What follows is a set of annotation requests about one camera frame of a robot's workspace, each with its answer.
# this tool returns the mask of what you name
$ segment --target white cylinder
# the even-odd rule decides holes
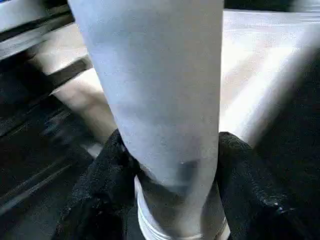
[[[124,144],[145,172],[148,228],[164,239],[201,238],[217,168],[223,1],[69,4]],[[205,222],[217,232],[224,214],[213,191]]]

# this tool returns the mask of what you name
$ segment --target beige surface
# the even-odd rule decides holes
[[[262,128],[256,123],[267,123],[271,106],[278,105],[295,85],[291,78],[299,72],[299,62],[306,62],[306,49],[311,49],[303,39],[307,28],[291,13],[225,11],[223,22],[220,129],[250,142],[248,136]],[[51,33],[37,59],[45,72],[52,73],[87,54],[72,24]],[[55,95],[80,113],[101,141],[116,128],[94,69],[69,81]]]
[[[252,49],[239,47],[232,40],[226,40],[228,36],[225,34],[223,39],[221,111],[226,109],[252,74],[252,63],[257,64],[261,59],[261,56],[253,54]],[[43,65],[43,70],[49,74],[87,54],[81,34],[77,26],[72,24],[51,33],[37,59]],[[80,113],[101,141],[105,141],[116,128],[94,69],[87,70],[69,81],[54,94]]]

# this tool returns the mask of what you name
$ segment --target white pipe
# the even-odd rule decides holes
[[[201,238],[217,168],[223,1],[69,4],[124,144],[146,175],[139,214],[155,231],[141,226],[144,236]],[[211,195],[204,222],[213,237],[224,214],[217,188]]]

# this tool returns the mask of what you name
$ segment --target white tube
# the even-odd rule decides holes
[[[159,232],[142,232],[201,238],[217,168],[223,1],[69,4],[124,144],[145,171],[139,212]],[[224,214],[213,192],[205,222],[215,235]]]

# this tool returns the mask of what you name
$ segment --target white surface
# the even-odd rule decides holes
[[[224,12],[221,130],[255,144],[282,101],[299,84],[292,77],[312,52],[312,42],[303,38],[303,33],[310,31],[308,25],[300,24],[297,15],[290,13]],[[312,39],[317,41],[315,33],[312,32]],[[54,36],[51,47],[40,56],[46,60],[47,72],[87,54],[75,25]],[[86,118],[102,141],[116,127],[93,69],[56,94]]]

